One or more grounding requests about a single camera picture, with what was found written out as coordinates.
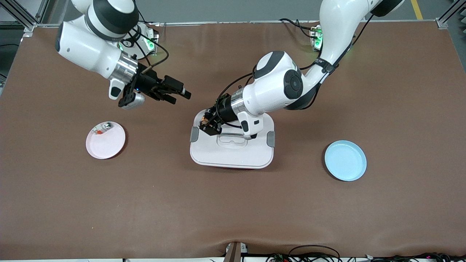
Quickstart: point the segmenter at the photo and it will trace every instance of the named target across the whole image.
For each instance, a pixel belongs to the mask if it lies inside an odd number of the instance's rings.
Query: metal frame
[[[39,21],[33,17],[20,3],[16,0],[0,0],[5,10],[7,10],[21,25],[24,26],[25,30],[32,31]]]
[[[48,7],[50,0],[42,0],[41,1],[41,6],[39,7],[39,10],[37,11],[37,14],[35,17],[40,21],[43,22],[43,16],[45,13],[46,8]]]
[[[466,0],[456,0],[452,3],[452,5],[447,9],[447,11],[440,17],[436,18],[437,26],[439,29],[447,29],[448,25],[446,24],[448,19],[457,13],[463,5],[465,5]]]

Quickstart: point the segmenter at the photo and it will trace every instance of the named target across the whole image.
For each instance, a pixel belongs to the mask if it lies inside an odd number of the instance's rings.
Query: green light
[[[149,51],[154,50],[154,44],[150,40],[146,39],[146,45],[147,45],[147,48],[149,49]]]

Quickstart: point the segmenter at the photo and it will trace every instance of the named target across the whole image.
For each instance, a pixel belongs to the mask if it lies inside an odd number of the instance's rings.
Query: table
[[[275,156],[262,170],[195,164],[192,120],[269,51],[308,65],[308,39],[284,24],[159,29],[171,55],[156,70],[192,99],[130,111],[56,53],[56,29],[23,40],[0,97],[1,259],[217,256],[231,241],[252,253],[466,251],[466,74],[435,22],[371,23],[310,109],[270,114]],[[102,121],[128,133],[109,160],[85,149]],[[365,151],[357,181],[323,167],[340,139]]]

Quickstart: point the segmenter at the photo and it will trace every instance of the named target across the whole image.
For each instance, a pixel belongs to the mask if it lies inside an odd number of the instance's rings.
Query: plate
[[[363,176],[367,167],[363,150],[353,142],[333,142],[325,151],[325,165],[330,173],[343,181],[354,181]]]
[[[124,146],[126,134],[123,127],[115,122],[106,121],[100,124],[110,122],[113,128],[105,133],[96,135],[91,131],[86,138],[86,149],[89,155],[96,159],[109,159],[118,154]]]

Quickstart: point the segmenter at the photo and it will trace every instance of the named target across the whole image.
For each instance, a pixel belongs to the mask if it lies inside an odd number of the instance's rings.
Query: white robot link
[[[182,82],[170,76],[158,78],[154,70],[146,70],[147,67],[136,60],[137,54],[129,55],[118,47],[130,30],[134,32],[131,39],[136,39],[136,35],[144,38],[137,24],[139,14],[133,0],[72,2],[83,15],[60,25],[55,49],[76,65],[110,80],[109,98],[116,100],[123,93],[119,107],[133,109],[142,105],[145,97],[141,93],[172,104],[176,98],[170,94],[191,98]]]
[[[222,133],[222,125],[239,121],[246,139],[253,139],[264,128],[263,115],[281,108],[308,107],[322,82],[338,66],[351,47],[361,19],[371,12],[384,16],[404,0],[323,0],[320,25],[324,34],[318,58],[304,75],[284,51],[266,54],[253,72],[254,82],[217,99],[205,111],[199,128],[210,136]]]

